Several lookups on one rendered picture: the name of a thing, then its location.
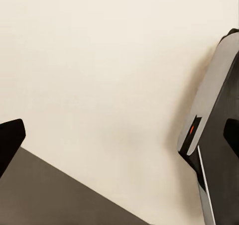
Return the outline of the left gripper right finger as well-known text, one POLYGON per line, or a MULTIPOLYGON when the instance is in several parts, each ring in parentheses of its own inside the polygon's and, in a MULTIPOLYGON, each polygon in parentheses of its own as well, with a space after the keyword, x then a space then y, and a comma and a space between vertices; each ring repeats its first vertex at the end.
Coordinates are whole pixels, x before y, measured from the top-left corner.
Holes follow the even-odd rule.
POLYGON ((239 158, 239 120, 228 118, 223 130, 223 136, 239 158))

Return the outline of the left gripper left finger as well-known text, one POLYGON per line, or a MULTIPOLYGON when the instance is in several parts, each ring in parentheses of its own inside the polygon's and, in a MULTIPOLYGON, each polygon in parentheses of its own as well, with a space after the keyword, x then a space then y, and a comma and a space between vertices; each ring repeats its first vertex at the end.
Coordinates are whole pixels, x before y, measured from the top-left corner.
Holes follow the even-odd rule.
POLYGON ((0 124, 0 178, 26 138, 22 119, 0 124))

